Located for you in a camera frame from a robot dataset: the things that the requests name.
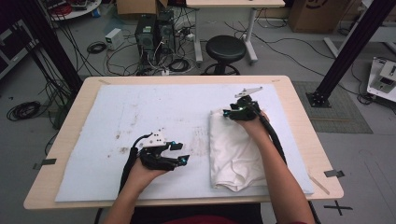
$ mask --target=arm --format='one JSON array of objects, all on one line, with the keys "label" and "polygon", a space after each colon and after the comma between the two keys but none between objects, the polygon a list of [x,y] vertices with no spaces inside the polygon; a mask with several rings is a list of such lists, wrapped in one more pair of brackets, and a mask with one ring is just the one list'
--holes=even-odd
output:
[{"label": "arm", "polygon": [[279,156],[259,119],[237,122],[245,128],[262,154],[265,177],[277,222],[315,223],[303,191]]},{"label": "arm", "polygon": [[134,167],[129,173],[122,191],[110,208],[105,219],[105,224],[109,223],[130,223],[134,214],[134,206],[139,194],[151,183],[151,181],[165,174],[163,170],[149,170],[143,166],[140,159],[136,160]]}]

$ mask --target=round stool seat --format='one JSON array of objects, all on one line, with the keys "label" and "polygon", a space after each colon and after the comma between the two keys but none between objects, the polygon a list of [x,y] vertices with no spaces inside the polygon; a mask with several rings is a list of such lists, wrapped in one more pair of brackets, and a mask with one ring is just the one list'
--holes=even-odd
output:
[{"label": "round stool seat", "polygon": [[207,54],[222,63],[234,63],[245,57],[244,42],[230,35],[217,35],[206,43]]}]

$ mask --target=black pole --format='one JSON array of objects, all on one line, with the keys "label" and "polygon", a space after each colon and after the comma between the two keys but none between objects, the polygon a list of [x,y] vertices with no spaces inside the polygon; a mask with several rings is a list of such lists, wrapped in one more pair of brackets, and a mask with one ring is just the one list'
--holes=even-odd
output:
[{"label": "black pole", "polygon": [[58,69],[72,97],[75,97],[82,86],[76,68],[70,62],[64,48],[43,14],[43,10],[36,0],[13,0],[15,9],[20,13],[23,22],[28,26],[34,38],[37,38],[47,52],[53,64]]},{"label": "black pole", "polygon": [[318,88],[315,92],[307,94],[312,106],[324,106],[328,102],[347,69],[395,6],[396,0],[373,1]]}]

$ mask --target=floor mat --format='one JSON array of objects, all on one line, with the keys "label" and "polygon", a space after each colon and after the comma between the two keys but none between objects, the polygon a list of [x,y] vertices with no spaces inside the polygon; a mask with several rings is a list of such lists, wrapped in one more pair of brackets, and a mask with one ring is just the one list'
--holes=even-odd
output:
[{"label": "floor mat", "polygon": [[317,133],[373,133],[346,91],[336,87],[329,98],[331,108],[312,107],[306,92],[314,92],[319,82],[292,82],[306,114]]}]

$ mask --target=desk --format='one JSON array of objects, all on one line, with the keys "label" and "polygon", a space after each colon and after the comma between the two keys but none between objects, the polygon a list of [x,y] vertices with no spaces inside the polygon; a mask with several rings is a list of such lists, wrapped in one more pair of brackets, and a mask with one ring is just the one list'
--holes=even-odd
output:
[{"label": "desk", "polygon": [[[24,202],[26,209],[108,207],[112,202],[56,203],[55,197],[61,185],[64,169],[78,140],[97,92],[102,85],[144,85],[144,84],[215,84],[250,83],[273,84],[289,121],[290,129],[300,149],[315,193],[308,200],[338,199],[344,192],[337,177],[326,177],[324,171],[332,166],[321,146],[318,137],[306,115],[304,108],[288,77],[284,76],[241,76],[224,78],[222,76],[199,77],[89,77],[85,80],[62,129],[49,152],[47,159],[57,159],[53,165],[44,165]],[[269,196],[209,198],[209,199],[172,199],[138,201],[137,205],[204,204],[204,203],[246,203],[269,202]]]},{"label": "desk", "polygon": [[[329,37],[324,38],[324,42],[326,43],[327,47],[332,51],[332,55],[334,57],[338,57],[338,54],[341,52],[343,49],[344,45],[347,43],[348,39],[351,37],[353,34],[354,30],[358,26],[359,22],[361,19],[364,17],[366,14],[367,9],[370,7],[372,4],[373,0],[362,0],[362,6],[364,7],[363,13],[361,13],[361,16],[359,17],[358,21],[355,22],[354,26],[350,30],[349,34],[345,38],[344,42],[342,43],[341,47],[338,49],[334,43],[330,40]],[[370,39],[371,42],[383,42],[385,45],[387,45],[393,53],[396,53],[396,45],[393,42],[396,42],[396,29],[394,27],[386,27],[386,26],[381,26],[378,28],[378,30],[375,32],[373,37]]]},{"label": "desk", "polygon": [[[238,21],[235,16],[240,14],[240,11],[235,11],[237,8],[240,9],[248,9],[248,28],[247,33],[243,36],[245,45],[247,46],[247,53],[250,58],[250,63],[255,63],[258,61],[256,52],[251,45],[250,38],[251,33],[253,31],[254,20],[256,17],[257,9],[256,7],[283,7],[285,3],[282,0],[187,0],[186,1],[188,7],[196,8],[195,10],[195,39],[194,39],[194,49],[195,49],[195,60],[198,63],[203,61],[201,43],[199,34],[201,31],[199,30],[199,20],[200,18],[200,10],[208,10],[211,11],[209,13],[211,15],[219,14],[219,19],[223,21],[224,18],[233,18],[233,21]],[[227,11],[223,11],[219,13],[216,9],[219,8],[227,8]]]}]

